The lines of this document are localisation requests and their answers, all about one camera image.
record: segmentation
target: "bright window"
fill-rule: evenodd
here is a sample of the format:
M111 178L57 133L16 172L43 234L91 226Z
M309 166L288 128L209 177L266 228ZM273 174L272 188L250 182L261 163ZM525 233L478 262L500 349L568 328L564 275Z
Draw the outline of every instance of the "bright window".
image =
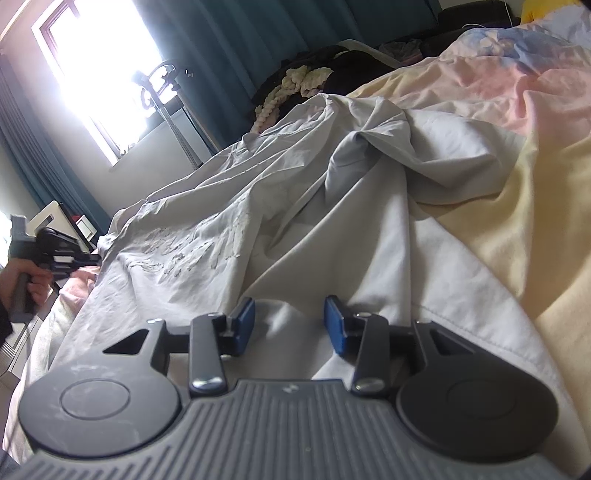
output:
M0 212L0 267L8 262L8 247L10 246L11 223L7 216Z
M158 114L141 106L141 88L131 82L137 70L147 74L162 62L133 1L65 0L40 31L68 97L120 158L158 123L150 121ZM165 73L162 68L152 76L156 91ZM176 105L175 95L168 88L161 100Z

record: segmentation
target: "yellow blanket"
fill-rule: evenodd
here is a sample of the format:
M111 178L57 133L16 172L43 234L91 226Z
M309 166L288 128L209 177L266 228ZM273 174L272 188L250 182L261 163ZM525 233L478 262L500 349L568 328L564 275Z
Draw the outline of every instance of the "yellow blanket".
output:
M439 59L352 96L454 112L527 137L497 198L425 209L519 299L591 440L591 50L539 29L472 30Z

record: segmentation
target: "pillow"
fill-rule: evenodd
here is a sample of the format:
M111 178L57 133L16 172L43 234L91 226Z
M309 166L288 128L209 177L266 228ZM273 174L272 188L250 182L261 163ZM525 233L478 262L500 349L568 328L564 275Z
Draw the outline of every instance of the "pillow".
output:
M591 11L582 5L567 5L549 13L534 25L553 37L591 48Z
M530 23L544 18L550 12L566 5L579 4L579 0L525 0L521 13L521 23Z

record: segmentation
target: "wall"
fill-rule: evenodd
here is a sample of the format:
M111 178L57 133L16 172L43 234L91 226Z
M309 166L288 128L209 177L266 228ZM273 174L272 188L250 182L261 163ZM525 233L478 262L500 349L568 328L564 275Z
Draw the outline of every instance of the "wall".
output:
M39 210L0 147L0 212L9 218L11 215L24 215L31 219Z
M0 31L21 2L0 0ZM60 85L31 30L51 3L51 0L33 0L0 48L8 56L57 148L90 193L108 214L113 215L192 170L166 125L160 125L111 166L82 120L66 105ZM202 161L207 160L207 148L184 114L178 112L174 119Z
M455 5L467 4L472 0L439 0L441 8L453 7ZM507 0L507 4L511 7L513 14L516 17L521 16L521 8L523 7L524 0Z

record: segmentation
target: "white cable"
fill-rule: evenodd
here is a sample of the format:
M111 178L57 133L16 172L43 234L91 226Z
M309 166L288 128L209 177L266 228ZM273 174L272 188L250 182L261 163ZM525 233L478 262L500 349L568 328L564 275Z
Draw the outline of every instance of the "white cable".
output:
M511 23L511 27L514 27L515 25L513 25L513 18L511 17L511 12L509 12L509 5L507 5L507 2L503 2L505 4L505 10L507 10L507 17L509 17L509 23Z

